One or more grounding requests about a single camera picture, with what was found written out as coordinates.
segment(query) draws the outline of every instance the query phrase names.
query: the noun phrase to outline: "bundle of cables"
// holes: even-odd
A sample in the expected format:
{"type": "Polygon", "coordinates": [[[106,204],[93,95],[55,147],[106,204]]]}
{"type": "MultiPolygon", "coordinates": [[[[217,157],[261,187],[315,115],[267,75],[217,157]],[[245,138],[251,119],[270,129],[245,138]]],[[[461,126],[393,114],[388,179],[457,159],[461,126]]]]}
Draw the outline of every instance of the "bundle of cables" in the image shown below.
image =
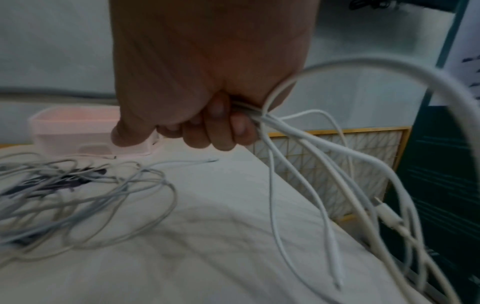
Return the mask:
{"type": "MultiPolygon", "coordinates": [[[[323,164],[326,171],[336,183],[337,187],[341,193],[345,196],[347,203],[352,206],[353,213],[359,219],[361,226],[368,237],[368,240],[372,246],[374,253],[382,260],[385,264],[389,274],[393,278],[394,282],[399,287],[401,293],[404,295],[405,299],[411,303],[417,303],[416,295],[412,287],[409,285],[408,281],[405,279],[404,275],[409,270],[413,263],[413,252],[414,249],[417,255],[418,263],[418,278],[416,280],[416,287],[421,292],[423,291],[428,273],[430,272],[436,280],[439,282],[444,293],[446,294],[448,300],[452,304],[459,304],[460,299],[449,281],[442,273],[440,268],[435,264],[433,259],[427,254],[424,246],[424,239],[422,234],[422,227],[420,224],[419,215],[415,208],[415,205],[402,185],[402,182],[397,177],[395,172],[385,163],[380,161],[377,158],[372,156],[360,153],[358,151],[352,150],[347,146],[345,137],[342,134],[342,131],[334,119],[326,112],[321,110],[310,110],[302,113],[277,118],[271,113],[269,109],[275,100],[275,98],[283,92],[286,88],[297,82],[298,80],[316,75],[324,71],[329,71],[338,68],[376,68],[383,69],[392,72],[401,73],[407,75],[425,85],[430,89],[433,89],[436,93],[439,93],[444,100],[449,105],[451,112],[454,117],[457,119],[459,125],[462,127],[466,138],[470,142],[472,147],[473,155],[476,160],[476,169],[477,173],[480,174],[480,109],[471,93],[468,89],[460,84],[457,80],[450,77],[445,72],[425,67],[423,65],[412,62],[409,59],[395,57],[395,56],[354,56],[344,59],[333,60],[325,62],[320,65],[313,66],[311,68],[305,69],[302,72],[293,75],[281,83],[279,83],[267,96],[264,106],[260,108],[253,107],[246,103],[235,103],[236,110],[243,111],[248,114],[251,119],[258,122],[258,133],[260,138],[265,142],[268,151],[269,158],[269,207],[270,207],[270,221],[271,228],[273,231],[273,236],[275,242],[278,246],[278,249],[285,260],[286,264],[290,270],[295,274],[295,276],[312,292],[317,294],[319,297],[324,299],[328,303],[337,303],[335,300],[331,299],[325,295],[319,288],[313,286],[303,275],[299,273],[292,260],[290,259],[287,251],[284,248],[282,240],[280,238],[277,222],[276,222],[276,212],[275,212],[275,183],[274,179],[279,178],[275,175],[275,160],[274,157],[283,163],[287,169],[300,180],[300,182],[305,186],[305,188],[310,192],[313,197],[314,205],[319,209],[322,219],[324,221],[324,244],[325,250],[327,252],[327,259],[329,263],[329,269],[333,281],[338,289],[341,289],[343,285],[343,276],[344,270],[342,266],[342,258],[339,250],[337,240],[335,238],[334,229],[332,227],[331,221],[328,218],[327,211],[324,207],[322,200],[320,199],[317,192],[314,188],[307,182],[307,180],[298,172],[298,170],[282,155],[280,150],[275,146],[273,141],[269,138],[266,129],[267,126],[277,131],[285,134],[292,140],[295,140],[305,150],[309,151],[320,163],[323,164]],[[335,144],[324,140],[322,138],[308,134],[302,130],[296,129],[288,125],[285,120],[300,117],[303,115],[309,115],[312,113],[318,113],[325,116],[332,124],[333,127],[338,131],[340,138],[342,139],[343,145],[335,144]],[[333,160],[331,160],[325,153],[323,153],[317,147],[327,148],[334,152],[344,154],[348,157],[348,173],[344,172],[340,166],[338,166],[333,160]],[[373,206],[372,202],[368,197],[363,193],[361,188],[355,183],[353,179],[353,165],[352,158],[359,159],[361,161],[367,162],[370,165],[378,168],[383,174],[385,174],[391,181],[393,187],[397,191],[399,204],[400,204],[400,216],[393,212],[387,205],[380,204],[379,206],[373,206]],[[380,233],[379,233],[379,222],[380,218],[387,226],[392,229],[395,229],[405,241],[405,261],[403,263],[403,271],[399,269],[394,259],[390,255],[386,245],[383,243],[380,233]]],[[[112,105],[111,102],[105,101],[105,104],[112,105]]],[[[58,171],[55,167],[55,163],[44,163],[41,167],[43,170],[50,170],[55,172],[52,175],[52,180],[56,180],[62,174],[67,174],[70,171],[58,171]]],[[[39,166],[35,163],[28,165],[23,170],[39,170],[39,166]]],[[[139,169],[138,174],[147,169],[139,169]]],[[[149,167],[148,171],[152,174],[157,174],[156,184],[162,183],[168,185],[172,190],[173,186],[168,184],[164,176],[149,167]]],[[[15,168],[12,168],[9,174],[15,174],[15,168]]],[[[118,188],[113,191],[111,194],[100,196],[95,200],[95,203],[91,204],[91,207],[85,208],[82,212],[73,213],[71,210],[61,210],[55,214],[55,218],[59,218],[56,221],[53,221],[48,225],[49,228],[54,227],[67,227],[70,229],[73,225],[81,221],[81,219],[89,214],[96,212],[97,210],[105,208],[107,205],[112,202],[116,204],[121,204],[123,197],[128,192],[129,184],[140,180],[140,175],[134,175],[131,178],[125,180],[116,180],[114,177],[106,178],[103,180],[109,182],[118,183],[118,188]]],[[[9,198],[8,207],[5,207],[0,211],[0,220],[12,217],[21,216],[24,213],[18,211],[25,203],[26,198],[31,194],[30,189],[28,192],[22,192],[20,197],[15,201],[11,201],[9,198]]],[[[63,203],[62,208],[67,208],[77,205],[75,203],[63,203]]],[[[35,212],[43,210],[41,207],[32,209],[35,212]]],[[[40,229],[45,231],[45,228],[36,227],[33,230],[26,231],[24,228],[19,227],[16,230],[4,230],[1,232],[3,237],[1,243],[6,243],[20,237],[31,235],[33,232],[38,232],[40,229]]],[[[64,238],[68,246],[78,246],[77,242],[72,242],[68,237],[64,238]]]]}
{"type": "Polygon", "coordinates": [[[164,220],[177,205],[175,187],[160,167],[202,164],[215,160],[164,161],[147,166],[136,161],[118,162],[85,156],[61,160],[44,160],[36,153],[17,153],[0,157],[0,267],[11,261],[36,261],[72,249],[95,249],[131,239],[164,220]],[[81,192],[87,183],[90,186],[81,192]],[[91,240],[110,223],[118,209],[134,193],[158,193],[164,187],[173,193],[168,207],[153,220],[133,231],[104,240],[91,240]],[[74,239],[72,231],[94,215],[106,213],[100,227],[82,239],[74,239]],[[52,236],[59,235],[59,248],[40,255],[32,254],[52,236]]]}

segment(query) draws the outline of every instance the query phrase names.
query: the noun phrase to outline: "pink storage bin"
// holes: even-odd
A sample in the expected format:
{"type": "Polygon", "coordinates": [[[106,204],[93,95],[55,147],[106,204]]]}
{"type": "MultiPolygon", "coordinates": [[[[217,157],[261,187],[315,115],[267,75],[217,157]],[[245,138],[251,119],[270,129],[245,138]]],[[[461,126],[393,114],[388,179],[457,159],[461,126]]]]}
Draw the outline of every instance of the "pink storage bin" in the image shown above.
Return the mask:
{"type": "Polygon", "coordinates": [[[120,118],[120,108],[111,106],[57,106],[28,120],[33,143],[45,156],[91,154],[135,157],[151,154],[159,144],[153,132],[139,145],[117,147],[110,132],[120,118]]]}

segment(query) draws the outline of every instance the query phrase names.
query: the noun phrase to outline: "table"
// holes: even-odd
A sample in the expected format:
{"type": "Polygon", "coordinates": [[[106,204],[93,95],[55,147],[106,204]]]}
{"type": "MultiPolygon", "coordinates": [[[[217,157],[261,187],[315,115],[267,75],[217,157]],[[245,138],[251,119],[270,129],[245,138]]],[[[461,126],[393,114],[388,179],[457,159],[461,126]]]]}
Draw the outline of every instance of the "table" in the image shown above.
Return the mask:
{"type": "MultiPolygon", "coordinates": [[[[34,150],[10,147],[0,155],[34,150]]],[[[268,168],[247,149],[197,150],[182,140],[166,139],[142,162],[206,158],[219,161],[164,169],[177,188],[178,206],[154,230],[102,249],[13,262],[0,270],[1,302],[323,303],[278,253],[270,228],[268,168]]],[[[343,293],[336,291],[320,212],[278,176],[274,182],[280,233],[301,273],[343,303],[405,303],[383,264],[338,226],[346,279],[343,293]]],[[[122,207],[122,215],[107,230],[115,234],[151,216],[149,208],[168,204],[161,197],[167,200],[169,195],[165,190],[145,199],[149,203],[122,207]]]]}

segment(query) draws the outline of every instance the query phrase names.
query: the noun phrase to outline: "skin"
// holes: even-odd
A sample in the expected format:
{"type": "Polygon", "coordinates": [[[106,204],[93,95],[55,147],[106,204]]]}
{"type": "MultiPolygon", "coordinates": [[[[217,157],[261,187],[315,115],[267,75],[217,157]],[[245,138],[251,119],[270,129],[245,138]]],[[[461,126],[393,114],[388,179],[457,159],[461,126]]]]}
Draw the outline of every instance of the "skin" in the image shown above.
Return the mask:
{"type": "MultiPolygon", "coordinates": [[[[110,0],[118,146],[156,129],[191,147],[257,139],[232,100],[262,106],[302,69],[319,0],[110,0]]],[[[286,90],[275,101],[280,104],[286,90]]]]}

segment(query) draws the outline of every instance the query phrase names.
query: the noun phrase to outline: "wall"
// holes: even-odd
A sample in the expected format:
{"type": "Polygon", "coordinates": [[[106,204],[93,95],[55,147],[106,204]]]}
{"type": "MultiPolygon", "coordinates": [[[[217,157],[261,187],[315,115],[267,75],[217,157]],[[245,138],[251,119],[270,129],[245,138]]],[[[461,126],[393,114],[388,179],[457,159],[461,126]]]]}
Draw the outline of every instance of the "wall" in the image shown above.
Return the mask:
{"type": "MultiPolygon", "coordinates": [[[[335,56],[388,52],[434,65],[453,15],[414,6],[348,10],[324,0],[306,65],[335,56]]],[[[0,3],[0,92],[27,88],[89,94],[114,92],[112,39],[105,0],[0,3]]],[[[425,89],[385,72],[332,72],[297,84],[276,112],[329,111],[345,128],[411,125],[425,89]]],[[[0,103],[0,143],[29,141],[26,119],[44,106],[0,103]]],[[[329,128],[316,117],[292,121],[329,128]]]]}

